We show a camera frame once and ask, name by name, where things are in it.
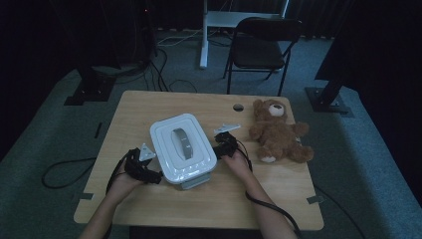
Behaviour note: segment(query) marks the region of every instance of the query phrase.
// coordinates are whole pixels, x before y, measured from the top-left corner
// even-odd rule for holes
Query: white storage box
[[[210,179],[217,157],[194,115],[157,121],[150,134],[168,182],[189,189]]]

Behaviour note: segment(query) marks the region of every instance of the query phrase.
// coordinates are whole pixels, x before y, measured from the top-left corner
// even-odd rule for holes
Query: human hand
[[[136,186],[144,184],[143,181],[132,178],[124,171],[125,164],[126,160],[124,160],[121,164],[114,177],[114,181],[105,196],[106,200],[109,200],[115,205],[120,204],[126,197],[128,197]]]
[[[232,172],[243,182],[245,182],[249,177],[254,176],[251,169],[249,169],[247,158],[239,151],[239,149],[233,153],[232,157],[223,155],[221,158],[229,166]]]

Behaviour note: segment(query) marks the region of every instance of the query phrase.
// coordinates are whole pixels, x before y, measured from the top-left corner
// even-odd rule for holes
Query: table top
[[[288,123],[295,119],[289,100],[281,97],[212,95],[161,92],[125,92],[115,111],[105,136],[96,164],[84,193],[92,199],[81,199],[75,221],[88,223],[106,195],[106,185],[117,162],[129,149],[143,143],[153,151],[149,129],[159,120],[181,114],[193,114],[204,129],[212,146],[214,129],[225,124],[241,125],[231,130],[243,142],[253,163],[254,174],[273,201],[288,211],[302,230],[320,230],[323,220],[317,203],[307,198],[315,196],[307,163],[295,163],[285,158],[273,163],[260,161],[255,151],[259,144],[249,139],[248,129],[255,122],[253,101],[280,100],[287,106]],[[241,112],[233,105],[244,107]],[[149,169],[160,170],[155,158]],[[205,227],[257,229],[251,202],[245,197],[245,188],[222,161],[211,172],[211,179],[188,190],[163,179],[159,184],[135,188],[117,208],[113,223],[121,225]]]

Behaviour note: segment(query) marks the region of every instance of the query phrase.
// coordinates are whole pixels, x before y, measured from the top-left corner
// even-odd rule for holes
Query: brown teddy bear
[[[249,136],[260,143],[257,154],[262,161],[287,157],[306,162],[314,157],[314,150],[299,142],[299,137],[310,129],[307,123],[287,124],[286,106],[280,101],[255,100],[253,106],[256,122],[249,128]]]

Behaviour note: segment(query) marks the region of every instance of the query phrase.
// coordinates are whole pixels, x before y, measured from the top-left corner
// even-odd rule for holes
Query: black stand base
[[[84,81],[81,81],[73,96],[68,97],[65,106],[82,106],[84,102],[106,102],[111,94],[115,78],[97,76],[100,81],[95,90],[87,91]]]
[[[329,104],[323,104],[320,100],[320,96],[324,88],[305,88],[307,91],[308,98],[310,99],[311,105],[315,112],[322,113],[339,113],[342,117],[353,118],[353,112],[349,107],[344,105],[340,95],[337,95],[335,99]]]

